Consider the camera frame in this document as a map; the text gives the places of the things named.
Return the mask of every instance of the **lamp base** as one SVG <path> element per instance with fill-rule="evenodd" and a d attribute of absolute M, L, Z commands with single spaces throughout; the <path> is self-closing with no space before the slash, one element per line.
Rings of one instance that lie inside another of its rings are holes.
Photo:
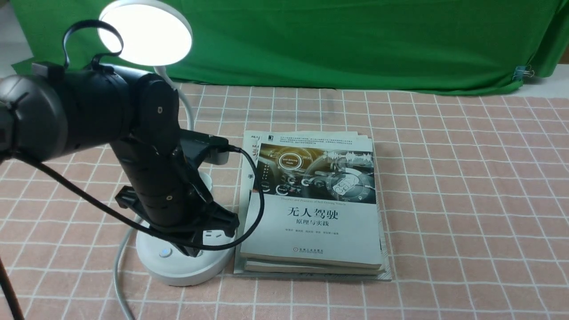
<path fill-rule="evenodd" d="M 205 231 L 204 244 L 223 245 L 233 239 L 222 231 Z M 151 277 L 171 286 L 198 285 L 215 277 L 229 263 L 234 249 L 201 251 L 195 258 L 181 254 L 164 240 L 137 232 L 137 254 Z"/>

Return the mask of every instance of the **black cable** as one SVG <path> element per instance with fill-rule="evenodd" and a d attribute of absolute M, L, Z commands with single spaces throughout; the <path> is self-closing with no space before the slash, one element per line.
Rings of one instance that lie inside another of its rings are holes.
<path fill-rule="evenodd" d="M 47 174 L 51 178 L 53 178 L 55 181 L 59 182 L 62 186 L 69 189 L 71 192 L 73 192 L 76 195 L 80 196 L 81 198 L 85 199 L 87 202 L 94 205 L 98 209 L 100 209 L 100 210 L 106 212 L 107 214 L 111 215 L 113 218 L 118 219 L 120 222 L 127 224 L 131 228 L 134 228 L 138 231 L 144 232 L 144 233 L 146 233 L 150 236 L 156 237 L 158 239 L 161 239 L 161 240 L 164 240 L 164 241 L 167 241 L 170 243 L 182 245 L 185 247 L 199 249 L 199 250 L 206 250 L 206 251 L 221 251 L 221 250 L 231 249 L 231 248 L 241 244 L 243 241 L 245 241 L 253 233 L 253 231 L 255 231 L 257 226 L 259 226 L 259 223 L 261 222 L 261 218 L 263 217 L 263 212 L 265 210 L 265 195 L 263 193 L 263 189 L 260 188 L 261 181 L 259 180 L 259 177 L 257 175 L 257 167 L 255 166 L 255 162 L 253 161 L 251 156 L 246 151 L 241 149 L 240 147 L 229 146 L 229 151 L 235 152 L 235 153 L 241 153 L 243 156 L 245 156 L 245 158 L 247 159 L 247 161 L 251 165 L 251 168 L 253 168 L 253 175 L 254 175 L 254 179 L 255 179 L 254 185 L 257 186 L 260 201 L 259 201 L 259 214 L 258 214 L 257 218 L 255 219 L 255 222 L 253 222 L 253 224 L 247 230 L 247 232 L 245 232 L 239 239 L 237 239 L 233 242 L 227 243 L 227 244 L 223 244 L 223 245 L 204 245 L 204 244 L 195 244 L 195 243 L 191 243 L 191 242 L 186 242 L 186 241 L 181 240 L 177 237 L 165 235 L 165 234 L 158 232 L 156 230 L 143 227 L 142 225 L 130 220 L 129 218 L 118 213 L 117 211 L 111 209 L 109 206 L 103 204 L 99 200 L 93 198 L 87 192 L 81 190 L 81 188 L 77 187 L 71 181 L 67 180 L 65 177 L 63 177 L 62 175 L 57 173 L 54 169 L 51 169 L 50 167 L 48 167 L 45 164 L 33 159 L 32 157 L 29 157 L 23 153 L 15 153 L 13 155 L 13 158 L 20 160 L 24 163 L 27 163 L 28 165 L 35 167 L 36 169 L 44 172 L 45 174 Z"/>
<path fill-rule="evenodd" d="M 4 292 L 14 320 L 24 320 L 24 314 L 22 313 L 22 309 L 20 309 L 18 297 L 16 297 L 16 292 L 14 292 L 14 288 L 12 288 L 12 284 L 8 279 L 8 274 L 6 273 L 2 259 L 0 259 L 0 285 L 2 286 L 2 291 Z"/>

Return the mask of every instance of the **white cable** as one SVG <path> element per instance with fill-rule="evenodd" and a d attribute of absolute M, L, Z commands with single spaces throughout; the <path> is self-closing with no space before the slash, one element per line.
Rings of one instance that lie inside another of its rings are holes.
<path fill-rule="evenodd" d="M 176 84 L 174 82 L 172 82 L 172 79 L 170 79 L 170 77 L 168 77 L 168 75 L 166 74 L 166 67 L 164 67 L 164 66 L 154 67 L 154 72 L 156 72 L 157 75 L 164 78 L 164 80 L 173 89 L 178 90 L 178 96 L 180 97 L 180 99 L 182 100 L 182 103 L 184 104 L 185 114 L 186 114 L 187 119 L 188 119 L 188 130 L 193 131 L 194 120 L 193 120 L 193 114 L 192 114 L 192 107 L 189 104 L 188 98 L 185 96 L 185 94 L 183 92 L 181 92 L 181 90 L 179 90 L 176 87 Z M 137 216 L 136 219 L 134 219 L 134 221 L 136 221 L 137 223 L 140 223 L 142 221 L 142 218 Z M 125 296 L 122 294 L 121 288 L 118 284 L 118 270 L 119 270 L 119 263 L 121 261 L 122 254 L 125 250 L 125 246 L 129 242 L 130 236 L 132 235 L 133 231 L 134 231 L 134 229 L 129 228 L 129 230 L 126 232 L 125 237 L 122 239 L 121 244 L 118 246 L 118 252 L 117 252 L 117 255 L 114 259 L 114 266 L 113 266 L 114 291 L 117 295 L 118 303 L 119 303 L 119 305 L 121 305 L 122 313 L 125 315 L 126 320 L 135 320 L 135 319 L 134 319 L 132 311 L 130 311 L 128 303 L 126 302 Z"/>
<path fill-rule="evenodd" d="M 140 223 L 142 218 L 137 216 L 134 221 L 136 223 Z M 122 239 L 120 245 L 118 245 L 118 252 L 117 256 L 114 258 L 114 265 L 113 265 L 113 282 L 114 282 L 114 292 L 117 295 L 118 304 L 121 305 L 122 313 L 125 315 L 127 320 L 135 320 L 133 313 L 130 311 L 129 305 L 126 302 L 125 296 L 122 294 L 121 288 L 118 285 L 118 270 L 119 264 L 121 262 L 122 254 L 124 253 L 124 249 L 126 244 L 129 242 L 130 236 L 133 234 L 134 229 L 129 228 L 126 232 L 125 237 Z"/>
<path fill-rule="evenodd" d="M 185 94 L 183 92 L 181 92 L 182 90 L 179 90 L 176 87 L 176 84 L 174 82 L 172 82 L 172 79 L 170 79 L 170 77 L 168 77 L 168 74 L 166 74 L 166 67 L 161 66 L 161 67 L 154 67 L 154 72 L 156 72 L 157 75 L 161 76 L 162 78 L 164 78 L 164 80 L 173 88 L 178 90 L 178 96 L 180 97 L 180 99 L 182 100 L 182 103 L 184 104 L 184 108 L 185 108 L 185 115 L 188 119 L 188 130 L 193 131 L 193 113 L 192 113 L 192 106 L 189 104 L 188 98 L 185 96 Z"/>

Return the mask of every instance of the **book title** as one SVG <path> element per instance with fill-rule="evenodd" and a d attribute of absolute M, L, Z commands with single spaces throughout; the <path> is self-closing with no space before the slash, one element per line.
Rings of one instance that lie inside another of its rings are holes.
<path fill-rule="evenodd" d="M 318 208 L 309 210 L 308 208 L 289 207 L 288 216 L 303 218 L 296 219 L 296 224 L 320 225 L 323 227 L 329 227 L 330 220 L 338 220 L 338 212 L 336 210 Z"/>

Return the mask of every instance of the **binder clip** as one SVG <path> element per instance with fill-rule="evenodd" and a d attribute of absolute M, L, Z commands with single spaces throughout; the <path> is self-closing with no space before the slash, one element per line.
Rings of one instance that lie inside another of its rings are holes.
<path fill-rule="evenodd" d="M 521 81 L 524 77 L 531 78 L 535 75 L 535 70 L 531 68 L 531 65 L 519 65 L 514 71 L 514 76 L 512 80 Z"/>

